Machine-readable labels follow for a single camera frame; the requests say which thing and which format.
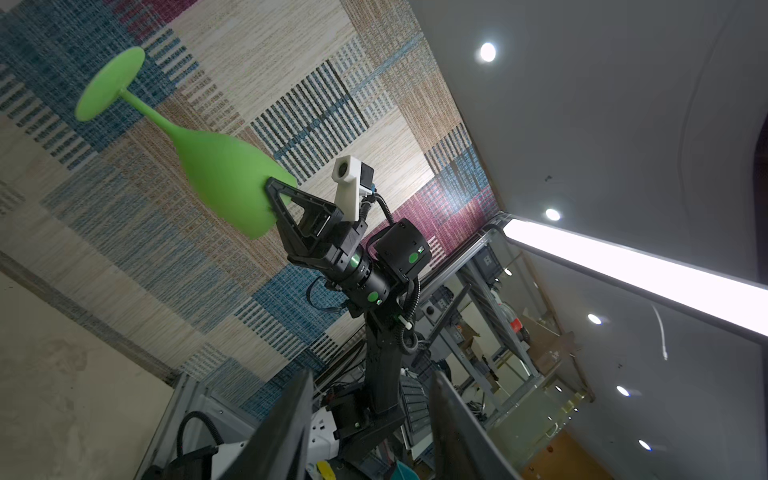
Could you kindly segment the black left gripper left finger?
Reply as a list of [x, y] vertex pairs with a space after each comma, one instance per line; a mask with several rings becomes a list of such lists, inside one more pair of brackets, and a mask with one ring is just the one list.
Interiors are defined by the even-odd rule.
[[220, 479], [305, 479], [313, 391], [312, 372], [296, 374]]

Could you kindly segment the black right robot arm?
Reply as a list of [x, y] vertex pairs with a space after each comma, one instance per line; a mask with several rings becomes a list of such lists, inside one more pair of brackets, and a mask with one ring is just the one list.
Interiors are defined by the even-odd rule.
[[357, 188], [344, 219], [336, 204], [276, 178], [265, 195], [291, 263], [320, 272], [329, 290], [345, 295], [343, 309], [365, 323], [365, 377], [342, 389], [324, 409], [312, 409], [308, 370], [288, 384], [250, 439], [225, 442], [212, 418], [189, 411], [176, 431], [176, 456], [148, 466], [144, 479], [307, 479], [327, 445], [332, 457], [356, 460], [401, 426], [401, 362], [421, 343], [412, 317], [419, 273], [432, 254], [407, 219], [395, 220], [375, 188]]

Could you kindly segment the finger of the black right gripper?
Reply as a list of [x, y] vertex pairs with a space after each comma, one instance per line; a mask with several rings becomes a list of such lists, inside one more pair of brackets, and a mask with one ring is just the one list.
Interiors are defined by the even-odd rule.
[[343, 219], [334, 203], [274, 177], [266, 181], [265, 192], [289, 255], [325, 255], [329, 251], [332, 230]]

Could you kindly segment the green plastic wine glass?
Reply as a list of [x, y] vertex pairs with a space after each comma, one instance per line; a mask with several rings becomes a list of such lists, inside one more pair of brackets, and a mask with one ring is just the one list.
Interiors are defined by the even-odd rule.
[[122, 99], [171, 139], [193, 190], [235, 229], [255, 239], [275, 225], [286, 231], [295, 228], [289, 205], [298, 192], [296, 178], [257, 147], [232, 136], [176, 125], [132, 94], [128, 87], [144, 61], [140, 47], [112, 58], [83, 91], [76, 119], [90, 121]]

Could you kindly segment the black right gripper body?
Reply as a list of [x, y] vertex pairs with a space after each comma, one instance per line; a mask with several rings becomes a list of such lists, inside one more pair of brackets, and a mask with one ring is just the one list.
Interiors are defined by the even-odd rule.
[[298, 223], [300, 242], [288, 249], [288, 260], [314, 270], [344, 270], [368, 228], [366, 217], [343, 221], [305, 212]]

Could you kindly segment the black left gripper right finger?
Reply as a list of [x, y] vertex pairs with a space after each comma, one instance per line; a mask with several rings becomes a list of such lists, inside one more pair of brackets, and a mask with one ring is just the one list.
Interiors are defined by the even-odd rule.
[[521, 479], [443, 372], [432, 374], [429, 413], [437, 479]]

